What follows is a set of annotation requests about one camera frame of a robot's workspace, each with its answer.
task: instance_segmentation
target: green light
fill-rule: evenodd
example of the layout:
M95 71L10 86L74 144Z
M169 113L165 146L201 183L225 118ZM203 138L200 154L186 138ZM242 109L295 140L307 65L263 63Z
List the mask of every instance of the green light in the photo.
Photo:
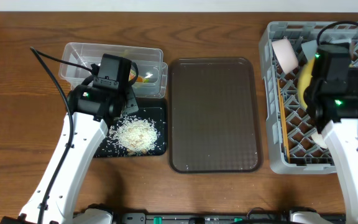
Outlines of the green light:
M341 106L343 104L343 101L341 100L334 100L335 104L337 104L338 106Z

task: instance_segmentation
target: shredded white material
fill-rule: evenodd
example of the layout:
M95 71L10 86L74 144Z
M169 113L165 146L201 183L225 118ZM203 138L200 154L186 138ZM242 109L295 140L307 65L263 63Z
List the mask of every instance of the shredded white material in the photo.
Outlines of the shredded white material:
M121 121L120 127L115 131L110 129L109 137L117 140L117 145L137 153L146 153L154 150L159 133L154 128L154 121L127 116Z

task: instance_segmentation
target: white wall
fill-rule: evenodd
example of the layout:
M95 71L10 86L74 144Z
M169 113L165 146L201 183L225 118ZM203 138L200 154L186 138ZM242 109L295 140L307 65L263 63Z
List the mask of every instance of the white wall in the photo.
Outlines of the white wall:
M0 11L358 12L358 0L0 0Z

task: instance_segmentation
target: gray plastic crate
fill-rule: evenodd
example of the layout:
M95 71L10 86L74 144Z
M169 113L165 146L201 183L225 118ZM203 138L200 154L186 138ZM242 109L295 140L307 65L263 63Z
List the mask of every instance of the gray plastic crate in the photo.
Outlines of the gray plastic crate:
M316 132L313 121L300 108L296 85L302 66L307 62L301 44L315 40L318 32L333 22L271 22L260 42L259 55L262 78L267 97L266 131L268 155L271 169L278 174L329 174L335 172L332 157L327 149L320 148L311 139ZM284 74L274 56L272 41L287 38L299 61L298 68ZM351 38L355 43L353 65L358 66L358 27L338 25L324 31L321 40ZM277 79L284 98L285 111L278 105ZM280 113L284 112L287 122L290 164L283 148Z

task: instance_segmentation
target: brown wooden surface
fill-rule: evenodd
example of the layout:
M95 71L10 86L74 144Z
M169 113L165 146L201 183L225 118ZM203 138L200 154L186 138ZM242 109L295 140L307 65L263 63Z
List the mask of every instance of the brown wooden surface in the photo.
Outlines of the brown wooden surface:
M168 153L93 159L76 210L106 203L117 211L245 213L308 206L343 213L331 175L278 175L269 167L266 99L258 42L270 21L358 21L358 14L0 12L0 219L15 217L39 183L59 139L65 109L30 46L61 57L68 42L156 47L177 58L245 57L255 72L264 163L251 174L185 175ZM59 64L47 61L57 75ZM68 83L60 81L64 90Z

